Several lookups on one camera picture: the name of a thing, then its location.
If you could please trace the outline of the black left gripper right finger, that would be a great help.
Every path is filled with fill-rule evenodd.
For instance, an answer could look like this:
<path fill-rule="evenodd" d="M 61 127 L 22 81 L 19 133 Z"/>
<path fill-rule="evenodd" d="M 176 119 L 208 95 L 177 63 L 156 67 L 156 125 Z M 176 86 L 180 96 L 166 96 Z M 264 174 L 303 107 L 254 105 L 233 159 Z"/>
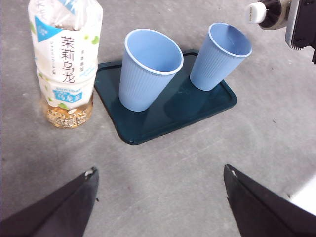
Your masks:
<path fill-rule="evenodd" d="M 243 237 L 314 237 L 316 217 L 259 184 L 230 164 L 224 166 L 227 200 Z"/>

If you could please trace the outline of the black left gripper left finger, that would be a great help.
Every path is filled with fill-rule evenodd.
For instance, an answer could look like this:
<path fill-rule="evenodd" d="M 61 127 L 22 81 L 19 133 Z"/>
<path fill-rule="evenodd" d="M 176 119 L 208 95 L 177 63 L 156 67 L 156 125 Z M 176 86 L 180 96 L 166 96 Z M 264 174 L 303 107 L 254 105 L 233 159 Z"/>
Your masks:
<path fill-rule="evenodd" d="M 99 173 L 92 167 L 0 222 L 2 237 L 81 237 L 93 210 Z"/>

